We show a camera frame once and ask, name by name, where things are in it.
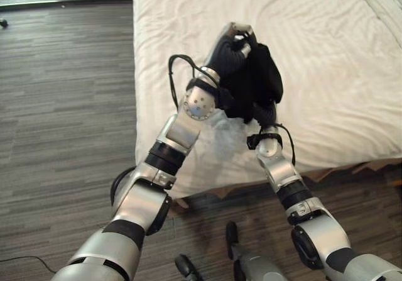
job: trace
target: metal joint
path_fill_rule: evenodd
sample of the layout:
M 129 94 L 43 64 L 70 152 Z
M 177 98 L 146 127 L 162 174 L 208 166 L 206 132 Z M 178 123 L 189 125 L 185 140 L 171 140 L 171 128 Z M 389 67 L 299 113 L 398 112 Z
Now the metal joint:
M 317 197 L 312 197 L 291 206 L 289 209 L 286 210 L 286 216 L 302 217 L 318 210 L 323 211 L 330 216 L 330 213 L 323 206 L 320 199 L 318 199 Z
M 175 176 L 159 170 L 158 173 L 155 175 L 155 178 L 152 180 L 152 183 L 155 185 L 159 185 L 166 190 L 170 190 L 175 184 L 175 181 Z

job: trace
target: silver cylinder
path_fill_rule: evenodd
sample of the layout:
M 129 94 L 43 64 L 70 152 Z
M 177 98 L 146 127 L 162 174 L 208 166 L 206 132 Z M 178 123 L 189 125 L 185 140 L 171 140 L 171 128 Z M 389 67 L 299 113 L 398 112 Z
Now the silver cylinder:
M 109 260 L 123 268 L 132 280 L 137 270 L 140 255 L 141 251 L 138 250 L 135 242 L 127 236 L 119 233 L 102 233 L 100 229 L 88 238 L 71 257 L 68 264 L 86 257 Z
M 353 258 L 349 262 L 342 280 L 376 281 L 380 277 L 384 277 L 383 280 L 386 281 L 401 281 L 401 272 L 402 269 L 376 255 L 364 254 Z
M 52 281 L 124 281 L 114 269 L 93 263 L 78 263 L 63 267 Z

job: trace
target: robotic arm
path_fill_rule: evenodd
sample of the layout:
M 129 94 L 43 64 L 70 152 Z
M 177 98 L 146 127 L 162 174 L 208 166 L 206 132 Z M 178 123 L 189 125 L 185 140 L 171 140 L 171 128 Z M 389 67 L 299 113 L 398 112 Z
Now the robotic arm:
M 278 134 L 277 127 L 263 133 Z M 402 270 L 371 254 L 356 253 L 336 219 L 306 187 L 294 166 L 282 155 L 275 138 L 256 148 L 257 158 L 286 211 L 293 244 L 300 260 L 322 270 L 330 281 L 401 281 Z
M 130 174 L 112 205 L 112 220 L 94 233 L 52 281 L 130 281 L 134 278 L 144 237 L 159 231 L 171 198 L 176 173 L 215 109 L 216 83 L 241 67 L 251 47 L 234 51 L 236 36 L 254 37 L 248 25 L 229 23 L 196 79 L 190 81 L 178 113 L 166 122 L 148 156 Z

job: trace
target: gray carpet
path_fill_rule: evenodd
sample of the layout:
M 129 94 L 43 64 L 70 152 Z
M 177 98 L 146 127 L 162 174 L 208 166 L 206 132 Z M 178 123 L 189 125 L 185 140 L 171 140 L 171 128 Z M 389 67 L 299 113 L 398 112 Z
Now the gray carpet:
M 110 182 L 134 163 L 132 9 L 3 15 L 10 27 L 0 31 L 0 259 L 38 255 L 59 269 L 107 222 Z M 312 189 L 355 249 L 401 266 L 401 202 L 386 178 L 385 171 L 340 172 Z M 207 281 L 232 280 L 223 236 L 228 220 L 239 223 L 246 247 L 272 255 L 290 280 L 323 280 L 300 263 L 267 185 L 224 201 L 200 194 L 189 203 L 189 211 L 146 238 L 136 281 L 180 280 L 173 264 L 179 253 L 187 253 Z M 36 260 L 0 263 L 1 280 L 51 276 Z

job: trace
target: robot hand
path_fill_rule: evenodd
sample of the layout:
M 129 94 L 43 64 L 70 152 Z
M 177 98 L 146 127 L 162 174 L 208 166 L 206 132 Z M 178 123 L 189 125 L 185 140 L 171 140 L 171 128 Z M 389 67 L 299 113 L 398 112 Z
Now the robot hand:
M 214 70 L 220 77 L 226 77 L 242 67 L 257 44 L 250 25 L 228 23 L 216 39 L 204 66 Z

